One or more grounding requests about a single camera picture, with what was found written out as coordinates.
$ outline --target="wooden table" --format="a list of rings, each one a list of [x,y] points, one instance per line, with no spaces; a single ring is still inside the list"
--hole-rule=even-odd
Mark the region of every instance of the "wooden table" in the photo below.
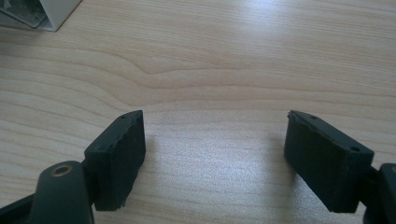
[[[287,165],[287,113],[396,162],[396,2],[83,0],[56,33],[0,28],[0,206],[137,109],[146,161],[97,224],[361,223]]]

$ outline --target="screw hole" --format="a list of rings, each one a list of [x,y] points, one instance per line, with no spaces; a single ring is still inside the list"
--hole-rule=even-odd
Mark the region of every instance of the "screw hole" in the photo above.
[[[70,173],[73,170],[73,167],[71,165],[61,165],[56,167],[55,169],[53,169],[50,174],[52,176],[62,176],[62,175],[67,175],[68,173]]]
[[[358,148],[358,147],[351,147],[350,149],[351,149],[352,151],[361,151],[361,149]]]

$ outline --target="black plastic bracket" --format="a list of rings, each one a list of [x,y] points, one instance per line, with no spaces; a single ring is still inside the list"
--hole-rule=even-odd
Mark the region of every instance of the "black plastic bracket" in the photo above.
[[[146,155],[143,112],[115,119],[85,150],[85,160],[43,171],[36,192],[0,209],[1,224],[93,223],[98,211],[125,205]]]
[[[290,111],[285,158],[331,212],[367,207],[365,223],[396,223],[396,164],[371,166],[374,152],[324,120]]]

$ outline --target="light wood surface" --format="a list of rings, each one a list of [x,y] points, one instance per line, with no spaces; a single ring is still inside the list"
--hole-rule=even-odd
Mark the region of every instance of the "light wood surface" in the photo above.
[[[0,28],[0,206],[136,109],[146,161],[97,224],[361,223],[287,165],[287,113],[396,162],[396,2],[83,0],[56,33]]]

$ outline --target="textured black surface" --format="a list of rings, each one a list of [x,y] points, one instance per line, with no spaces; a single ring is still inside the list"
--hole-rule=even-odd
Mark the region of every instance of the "textured black surface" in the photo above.
[[[125,204],[146,155],[143,112],[115,119],[85,150],[83,164],[95,176],[98,211],[114,211]]]
[[[354,213],[374,152],[315,116],[290,111],[285,158],[326,207]]]

